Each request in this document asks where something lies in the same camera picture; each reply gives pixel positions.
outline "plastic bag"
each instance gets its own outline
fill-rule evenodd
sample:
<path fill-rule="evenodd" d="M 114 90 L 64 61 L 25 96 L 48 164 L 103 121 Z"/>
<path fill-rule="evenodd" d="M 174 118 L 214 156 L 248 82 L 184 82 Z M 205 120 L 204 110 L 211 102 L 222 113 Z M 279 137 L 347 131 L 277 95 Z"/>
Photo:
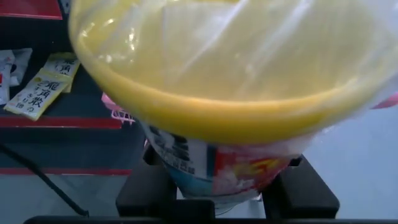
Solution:
<path fill-rule="evenodd" d="M 362 0 L 74 1 L 70 33 L 91 76 L 134 116 L 197 139 L 262 143 L 332 125 L 391 83 L 397 36 L 373 9 Z"/>
<path fill-rule="evenodd" d="M 0 105 L 10 100 L 10 74 L 15 61 L 11 50 L 0 50 Z"/>
<path fill-rule="evenodd" d="M 10 86 L 19 86 L 24 78 L 27 66 L 29 64 L 30 56 L 32 55 L 32 49 L 19 49 L 12 50 L 15 56 L 15 62 L 11 69 Z"/>

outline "white packet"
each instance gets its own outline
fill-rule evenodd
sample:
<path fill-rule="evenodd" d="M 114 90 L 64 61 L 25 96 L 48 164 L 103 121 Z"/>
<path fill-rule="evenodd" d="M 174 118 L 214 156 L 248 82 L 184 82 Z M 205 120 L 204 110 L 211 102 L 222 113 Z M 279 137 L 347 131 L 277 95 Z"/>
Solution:
<path fill-rule="evenodd" d="M 12 50 L 0 50 L 0 105 L 10 100 L 10 73 L 14 61 Z"/>
<path fill-rule="evenodd" d="M 19 86 L 24 78 L 27 66 L 29 64 L 30 56 L 32 55 L 32 49 L 18 49 L 12 50 L 15 56 L 14 65 L 11 68 L 11 79 L 10 86 Z"/>

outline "black stand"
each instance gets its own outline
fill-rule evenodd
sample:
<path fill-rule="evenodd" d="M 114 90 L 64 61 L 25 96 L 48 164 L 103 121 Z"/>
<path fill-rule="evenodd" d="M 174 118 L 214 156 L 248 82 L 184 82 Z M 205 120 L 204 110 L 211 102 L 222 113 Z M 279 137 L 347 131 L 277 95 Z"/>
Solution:
<path fill-rule="evenodd" d="M 302 157 L 290 165 L 262 192 L 267 219 L 335 218 L 339 201 L 308 161 Z M 214 218 L 212 203 L 176 198 L 176 186 L 157 153 L 149 147 L 144 159 L 127 178 L 116 206 L 121 217 L 164 218 L 164 215 L 177 212 L 191 218 Z"/>

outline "gray floor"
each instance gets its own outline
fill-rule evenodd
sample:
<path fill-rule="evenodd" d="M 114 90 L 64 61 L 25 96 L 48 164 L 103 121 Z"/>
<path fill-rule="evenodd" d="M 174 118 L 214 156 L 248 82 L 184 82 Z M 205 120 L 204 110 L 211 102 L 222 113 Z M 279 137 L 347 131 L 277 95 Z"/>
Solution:
<path fill-rule="evenodd" d="M 398 219 L 398 107 L 368 111 L 321 134 L 305 153 L 339 198 L 339 218 Z M 114 199 L 125 177 L 51 176 L 92 215 L 117 215 Z M 0 220 L 19 224 L 36 215 L 74 215 L 35 176 L 0 176 Z M 223 217 L 263 217 L 249 202 Z"/>

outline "red shelf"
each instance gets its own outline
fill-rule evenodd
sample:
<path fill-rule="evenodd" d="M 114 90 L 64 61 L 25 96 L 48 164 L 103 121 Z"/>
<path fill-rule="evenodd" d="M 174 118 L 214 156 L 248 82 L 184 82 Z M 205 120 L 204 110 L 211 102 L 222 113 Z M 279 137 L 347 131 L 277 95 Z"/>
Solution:
<path fill-rule="evenodd" d="M 0 0 L 0 16 L 62 20 L 57 0 Z"/>

